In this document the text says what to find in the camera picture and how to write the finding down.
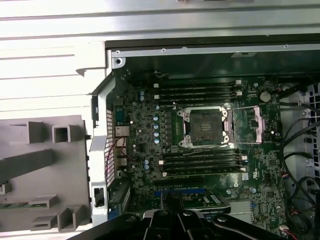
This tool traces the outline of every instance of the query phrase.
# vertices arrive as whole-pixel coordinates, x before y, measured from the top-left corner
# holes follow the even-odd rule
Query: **green circuit board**
[[[168,103],[161,105],[157,96],[158,79],[150,80],[148,83],[134,82],[117,99],[113,105],[114,124],[120,127],[129,126],[129,134],[125,140],[126,163],[116,164],[116,168],[131,179],[132,194],[127,212],[142,216],[147,210],[160,208],[161,191],[182,190],[185,208],[215,207],[220,204],[219,200],[214,200],[217,196],[231,204],[231,214],[234,216],[239,215],[241,219],[241,216],[245,215],[250,218],[250,223],[270,232],[279,233],[279,225],[286,221],[286,217],[282,190],[280,190],[283,169],[279,162],[282,152],[280,151],[281,136],[278,134],[281,132],[281,122],[279,98],[276,93],[277,82],[265,77],[171,79],[162,80],[160,88],[163,85],[174,89],[175,86],[183,88],[184,86],[205,86],[211,83],[226,84],[230,81],[233,83],[237,81],[235,87],[232,85],[235,97],[230,101],[225,99],[221,103],[210,103],[209,99],[188,105],[182,96],[177,98],[181,104],[170,105],[168,103],[171,96],[168,95],[166,96]],[[261,100],[261,93],[264,92],[270,93],[270,99],[267,102]],[[203,127],[206,131],[207,128],[211,130],[211,125],[196,125],[201,118],[208,119],[205,115],[208,111],[204,111],[203,116],[199,116],[203,111],[201,109],[217,110],[219,107],[232,110],[233,143],[210,150],[209,147],[202,148],[202,146],[217,144],[217,140],[201,141],[200,139],[194,144],[194,146],[199,145],[198,148],[182,147],[180,142],[186,135],[184,129],[186,125],[178,111],[193,108],[191,113],[194,113],[194,123],[190,121],[191,126],[187,128]],[[253,107],[259,108],[260,116],[264,121],[262,143],[259,144],[256,142],[257,119]],[[220,137],[219,134],[214,135],[217,139]],[[124,144],[119,144],[117,148],[118,160],[123,159]],[[166,154],[186,154],[187,156],[190,154],[191,156],[193,152],[233,150],[237,150],[237,154],[243,160],[241,169],[231,167],[228,170],[226,168],[197,169],[204,164],[199,160],[195,162],[198,165],[194,165],[193,168],[164,174],[161,165]],[[246,208],[233,208],[237,204],[242,204]]]

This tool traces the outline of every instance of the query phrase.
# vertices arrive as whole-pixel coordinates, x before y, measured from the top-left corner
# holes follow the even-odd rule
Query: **side panel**
[[[0,2],[0,49],[75,42],[319,33],[317,0]]]

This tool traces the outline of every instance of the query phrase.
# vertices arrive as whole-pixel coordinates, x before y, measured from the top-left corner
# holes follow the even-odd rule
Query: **white connector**
[[[280,229],[280,231],[288,231],[288,230],[289,230],[289,227],[286,226],[286,225],[280,225],[280,226],[279,226],[279,229]]]

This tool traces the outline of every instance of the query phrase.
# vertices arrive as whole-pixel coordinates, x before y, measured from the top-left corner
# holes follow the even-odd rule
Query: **cpu socket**
[[[180,147],[197,149],[234,141],[232,111],[226,107],[188,107],[177,111],[177,115],[183,118]]]

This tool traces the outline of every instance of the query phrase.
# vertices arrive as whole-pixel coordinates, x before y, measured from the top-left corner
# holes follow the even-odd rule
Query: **motherboard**
[[[273,233],[286,221],[275,79],[134,80],[113,104],[114,165],[126,212],[179,192],[185,209],[225,213]]]

